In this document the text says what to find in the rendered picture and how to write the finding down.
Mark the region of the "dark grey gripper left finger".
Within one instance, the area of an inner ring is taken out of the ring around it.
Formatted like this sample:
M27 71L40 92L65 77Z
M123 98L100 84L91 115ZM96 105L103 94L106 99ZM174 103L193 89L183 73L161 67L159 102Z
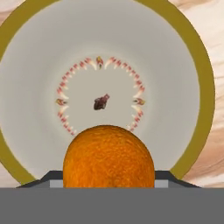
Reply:
M20 188L62 188L63 172L49 171L43 178L21 185Z

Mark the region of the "orange fruit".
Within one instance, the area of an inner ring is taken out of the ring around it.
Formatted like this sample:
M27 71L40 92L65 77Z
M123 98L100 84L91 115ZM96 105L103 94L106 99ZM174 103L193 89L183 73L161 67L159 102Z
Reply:
M153 187L155 169L144 143L126 129L101 125L82 131L69 144L63 186Z

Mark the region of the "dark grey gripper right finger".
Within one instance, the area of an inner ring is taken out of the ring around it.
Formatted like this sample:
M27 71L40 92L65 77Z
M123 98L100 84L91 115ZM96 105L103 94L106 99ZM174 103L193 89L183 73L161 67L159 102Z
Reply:
M156 188L197 188L196 185L190 184L183 180L175 178L169 171L156 171L155 172L155 187Z

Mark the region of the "white bowl with gold rim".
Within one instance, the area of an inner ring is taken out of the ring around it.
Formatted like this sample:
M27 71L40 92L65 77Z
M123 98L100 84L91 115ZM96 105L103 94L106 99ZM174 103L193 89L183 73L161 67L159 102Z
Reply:
M182 178L213 117L207 51L168 0L25 0L0 25L0 163L22 184L98 124L132 129Z

